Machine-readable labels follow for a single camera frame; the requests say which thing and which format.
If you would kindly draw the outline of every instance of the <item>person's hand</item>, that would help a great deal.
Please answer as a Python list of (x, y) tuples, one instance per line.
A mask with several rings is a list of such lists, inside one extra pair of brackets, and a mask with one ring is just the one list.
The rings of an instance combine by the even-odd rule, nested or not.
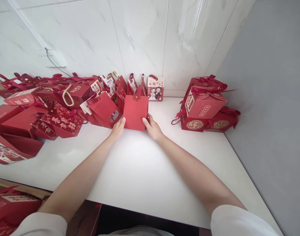
[(153, 120), (152, 115), (148, 114), (148, 116), (149, 121), (147, 121), (146, 118), (142, 118), (142, 121), (146, 126), (150, 137), (153, 138), (153, 140), (158, 141), (160, 138), (164, 137), (164, 134), (162, 133), (158, 123)]
[(109, 138), (117, 142), (123, 134), (125, 122), (126, 122), (125, 117), (120, 118), (119, 121), (113, 126)]

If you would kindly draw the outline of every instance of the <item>round gold emblem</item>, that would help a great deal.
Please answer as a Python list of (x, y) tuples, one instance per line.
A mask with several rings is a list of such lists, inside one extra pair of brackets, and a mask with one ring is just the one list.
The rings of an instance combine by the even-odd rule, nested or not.
[(203, 127), (203, 122), (200, 120), (193, 120), (187, 123), (186, 127), (188, 129), (200, 129)]
[(213, 123), (213, 128), (225, 128), (230, 123), (228, 121), (216, 121)]

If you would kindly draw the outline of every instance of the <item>electrical outlet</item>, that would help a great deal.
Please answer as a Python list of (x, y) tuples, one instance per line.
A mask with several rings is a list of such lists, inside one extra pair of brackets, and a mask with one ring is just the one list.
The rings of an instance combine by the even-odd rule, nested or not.
[(38, 63), (39, 66), (44, 66), (44, 67), (66, 67), (67, 66), (65, 59), (56, 50), (48, 50), (48, 56), (46, 54), (46, 50), (35, 51), (35, 55), (36, 55), (36, 62)]

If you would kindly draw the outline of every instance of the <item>white table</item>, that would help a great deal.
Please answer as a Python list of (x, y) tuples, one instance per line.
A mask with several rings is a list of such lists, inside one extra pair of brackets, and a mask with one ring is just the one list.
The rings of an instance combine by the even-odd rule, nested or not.
[[(223, 133), (185, 131), (180, 124), (171, 125), (180, 100), (164, 98), (162, 102), (149, 102), (149, 113), (165, 135), (208, 166), (250, 212), (282, 235)], [(53, 191), (110, 132), (107, 128), (85, 124), (77, 137), (46, 140), (36, 157), (0, 164), (0, 178)], [(87, 199), (210, 228), (210, 218), (202, 204), (146, 132), (124, 130)]]

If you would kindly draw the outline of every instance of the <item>window cutout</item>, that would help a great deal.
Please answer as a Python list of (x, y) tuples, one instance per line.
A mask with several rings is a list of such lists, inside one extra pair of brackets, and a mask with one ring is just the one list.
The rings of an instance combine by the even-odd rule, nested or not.
[(110, 122), (114, 123), (114, 121), (116, 120), (116, 118), (118, 117), (118, 115), (119, 115), (119, 112), (117, 110), (114, 111), (113, 114), (111, 115), (110, 119), (109, 119)]

